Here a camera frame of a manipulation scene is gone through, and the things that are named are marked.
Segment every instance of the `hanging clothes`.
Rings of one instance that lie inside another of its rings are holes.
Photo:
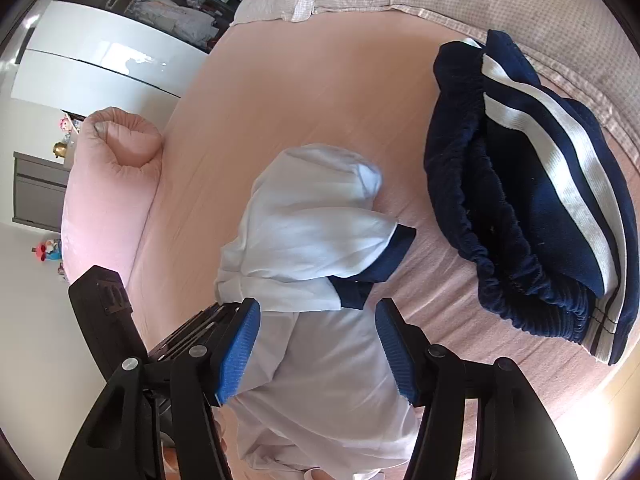
[[[638,232],[593,114],[541,85],[511,38],[444,44],[424,167],[438,225],[487,310],[614,364],[638,314]]]

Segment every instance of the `pink bed sheet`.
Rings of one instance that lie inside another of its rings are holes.
[[[436,224],[422,168],[438,95],[432,65],[442,43],[460,38],[393,11],[231,28],[164,133],[162,177],[129,282],[145,342],[155,344],[214,301],[220,247],[236,236],[258,174],[284,148],[325,142],[379,165],[384,183],[375,208],[417,228],[405,261],[374,288],[371,303],[393,297],[431,342],[462,358],[513,358],[553,418],[594,390],[610,368],[576,344],[520,332],[483,310],[474,266]],[[637,206],[640,176],[607,140]],[[472,425],[470,413],[469,435]],[[470,438],[460,478],[470,474]]]

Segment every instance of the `white wardrobe door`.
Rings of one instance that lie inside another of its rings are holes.
[[[109,106],[164,128],[178,98],[125,75],[82,61],[27,49],[11,96],[87,116]]]
[[[194,46],[143,23],[59,1],[47,7],[27,49],[101,66],[178,97],[207,59]]]

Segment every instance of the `white stripe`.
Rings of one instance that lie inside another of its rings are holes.
[[[468,45],[474,46],[476,48],[482,48],[478,42],[476,40],[474,40],[473,38],[465,38],[464,40],[460,40],[462,41],[462,43],[466,43]]]
[[[604,316],[604,310],[607,307],[607,302],[610,300],[611,296],[603,296],[596,300],[596,308],[593,309],[593,315],[591,316],[593,320],[597,321],[601,325],[604,326],[606,330],[612,333],[616,333],[616,324],[613,323],[609,317]]]
[[[560,148],[529,114],[505,106],[487,94],[484,94],[484,110],[486,116],[496,123],[510,130],[518,130],[527,136],[533,149],[536,150],[540,164],[545,169],[560,202],[593,251],[600,267],[605,294],[612,291],[617,285],[617,277],[609,243],[589,207],[584,203],[580,191],[575,187],[569,165],[564,160]]]
[[[587,332],[582,340],[581,345],[585,348],[587,352],[591,352],[591,345],[593,344],[593,340],[598,332],[600,324],[598,321],[592,317],[589,320],[589,326],[587,328]],[[607,332],[606,330],[602,330],[600,332],[600,338],[598,340],[598,346],[596,347],[596,351],[594,357],[598,361],[602,361],[603,363],[608,364],[611,359],[611,351],[613,348],[613,338],[614,335],[612,333]]]
[[[565,111],[564,108],[562,108],[555,100],[549,97],[549,95],[534,86],[511,80],[500,64],[487,54],[484,54],[483,56],[482,73],[494,81],[524,92],[525,94],[537,99],[537,101],[544,105],[549,113],[551,113],[553,118],[564,129],[569,140],[571,140],[582,173],[584,174],[584,177],[591,188],[598,205],[600,206],[607,224],[613,232],[616,245],[618,246],[618,256],[620,258],[620,287],[618,288],[616,297],[609,308],[609,312],[607,313],[607,317],[617,323],[620,319],[622,304],[626,293],[625,230],[622,224],[622,216],[620,215],[620,208],[618,207],[613,186],[600,163],[600,159],[593,148],[591,139],[580,123],[572,118],[571,115],[569,115],[567,111]],[[606,338],[606,340],[610,340],[612,342],[613,337]],[[605,340],[601,338],[598,343],[598,352],[602,354],[608,352],[610,354],[610,348],[608,350],[603,348],[602,352],[600,352],[600,346],[606,346],[607,344],[609,343],[605,343]]]

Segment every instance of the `metal screw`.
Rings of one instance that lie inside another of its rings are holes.
[[[515,363],[508,357],[500,357],[496,362],[498,363],[498,368],[505,372],[510,372],[515,369]]]
[[[138,360],[135,357],[130,357],[129,359],[124,359],[122,362],[122,369],[129,372],[133,370],[136,366],[138,366]]]
[[[444,357],[447,353],[447,349],[442,345],[431,345],[429,347],[429,355],[432,357]]]
[[[207,353],[207,347],[204,345],[196,345],[189,348],[189,355],[191,357],[202,357]]]

